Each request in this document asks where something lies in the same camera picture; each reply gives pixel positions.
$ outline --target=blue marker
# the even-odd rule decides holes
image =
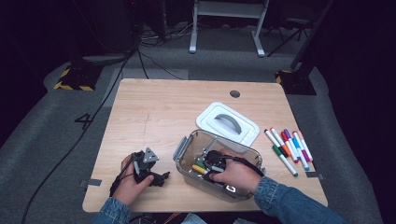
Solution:
[[[308,164],[306,163],[306,160],[305,160],[305,158],[304,158],[303,152],[301,151],[300,145],[298,144],[296,138],[293,138],[293,143],[294,143],[294,145],[296,146],[297,152],[300,154],[300,159],[301,159],[301,162],[303,163],[304,169],[305,169],[306,171],[309,171],[309,166],[308,166]]]

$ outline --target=plastic container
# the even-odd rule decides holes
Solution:
[[[262,156],[258,151],[204,130],[196,130],[188,138],[183,137],[173,160],[176,162],[177,170],[183,174],[185,182],[189,185],[231,203],[251,198],[253,194],[245,189],[236,189],[205,180],[202,174],[192,169],[197,160],[201,160],[208,151],[219,151],[222,148],[241,154],[241,157],[261,169]]]

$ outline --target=green marker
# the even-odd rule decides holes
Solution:
[[[283,161],[283,163],[285,163],[285,165],[288,167],[288,169],[290,170],[290,172],[294,175],[297,176],[297,171],[294,170],[294,168],[290,165],[290,163],[288,162],[288,160],[286,160],[285,156],[282,154],[282,152],[279,150],[279,148],[277,148],[276,145],[273,145],[273,150],[276,153],[276,155]]]

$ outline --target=gray carpet floor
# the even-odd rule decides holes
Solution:
[[[275,72],[290,69],[303,44],[291,40],[272,57],[258,57],[250,31],[205,29],[198,34],[197,52],[189,54],[190,36],[169,40],[161,46],[139,49],[148,77],[190,80],[275,82]],[[261,36],[266,51],[280,43],[277,31]],[[82,133],[74,120],[93,115],[115,81],[121,63],[104,68],[95,91],[53,89],[67,63],[48,74],[48,93],[29,112],[0,150],[0,223],[21,223],[24,209],[41,181],[66,155]],[[142,77],[137,53],[125,65],[124,77]],[[349,223],[382,223],[370,181],[355,159],[328,98],[320,72],[310,79],[318,95],[287,95],[291,110],[311,153],[329,207]],[[33,200],[26,223],[89,223],[94,214],[82,210],[85,196],[81,182],[91,177],[93,165],[111,112],[111,100],[98,112],[89,130],[42,186]]]

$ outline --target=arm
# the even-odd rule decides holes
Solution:
[[[223,155],[241,157],[229,149]],[[282,223],[346,223],[331,209],[316,202],[295,188],[279,184],[269,177],[261,178],[256,172],[237,161],[227,160],[223,173],[211,175],[214,181],[247,189],[254,194],[256,204],[270,217]]]
[[[121,169],[131,159],[131,155],[121,163]],[[129,207],[137,200],[142,191],[149,186],[154,176],[149,175],[139,184],[134,181],[134,164],[131,162],[121,176],[121,181],[111,198],[108,198],[100,212],[93,218],[92,224],[127,224],[131,219]]]

